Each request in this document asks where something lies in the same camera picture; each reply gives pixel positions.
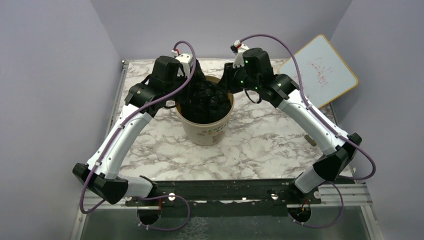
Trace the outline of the black plastic trash bag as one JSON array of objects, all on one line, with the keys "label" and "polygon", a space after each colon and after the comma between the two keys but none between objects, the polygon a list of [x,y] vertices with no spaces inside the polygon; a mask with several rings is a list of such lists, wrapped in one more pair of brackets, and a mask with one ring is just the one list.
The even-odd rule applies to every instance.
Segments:
[{"label": "black plastic trash bag", "polygon": [[195,124],[211,124],[223,119],[231,110],[232,103],[225,90],[207,80],[199,61],[188,84],[188,92],[181,102],[181,115]]}]

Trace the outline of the beige round trash bin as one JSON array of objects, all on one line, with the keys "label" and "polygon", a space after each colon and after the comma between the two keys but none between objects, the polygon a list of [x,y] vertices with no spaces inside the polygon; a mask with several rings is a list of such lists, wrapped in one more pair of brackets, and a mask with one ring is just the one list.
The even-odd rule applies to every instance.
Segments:
[{"label": "beige round trash bin", "polygon": [[[206,79],[217,84],[217,86],[220,80],[217,77],[207,75]],[[209,124],[198,124],[187,120],[181,114],[180,103],[176,105],[176,113],[182,124],[183,130],[188,139],[194,144],[200,146],[211,146],[219,143],[224,138],[226,131],[228,130],[231,113],[234,109],[234,96],[231,93],[227,93],[227,95],[231,101],[231,109],[229,113],[221,120]]]}]

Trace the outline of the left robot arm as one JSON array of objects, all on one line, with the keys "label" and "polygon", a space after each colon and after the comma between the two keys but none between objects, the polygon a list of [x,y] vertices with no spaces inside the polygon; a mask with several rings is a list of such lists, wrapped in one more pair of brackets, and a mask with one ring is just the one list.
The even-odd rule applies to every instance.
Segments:
[{"label": "left robot arm", "polygon": [[152,72],[140,83],[133,85],[124,99],[124,105],[115,125],[94,155],[86,163],[77,163],[72,173],[83,184],[110,204],[124,197],[138,197],[144,205],[157,200],[154,183],[146,177],[127,177],[119,174],[123,160],[139,133],[150,123],[158,110],[196,68],[192,54],[175,57],[160,56]]}]

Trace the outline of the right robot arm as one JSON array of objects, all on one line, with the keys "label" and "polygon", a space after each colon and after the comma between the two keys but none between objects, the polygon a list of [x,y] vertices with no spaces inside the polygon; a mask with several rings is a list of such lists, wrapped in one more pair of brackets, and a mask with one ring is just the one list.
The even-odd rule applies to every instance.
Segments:
[{"label": "right robot arm", "polygon": [[289,199],[300,204],[314,188],[325,181],[335,180],[352,160],[355,144],[361,143],[358,134],[348,134],[334,125],[311,103],[302,99],[299,85],[286,74],[275,74],[268,53],[262,48],[231,46],[235,59],[226,66],[223,80],[231,92],[251,90],[260,100],[290,116],[318,145],[322,156],[301,173],[288,190]]}]

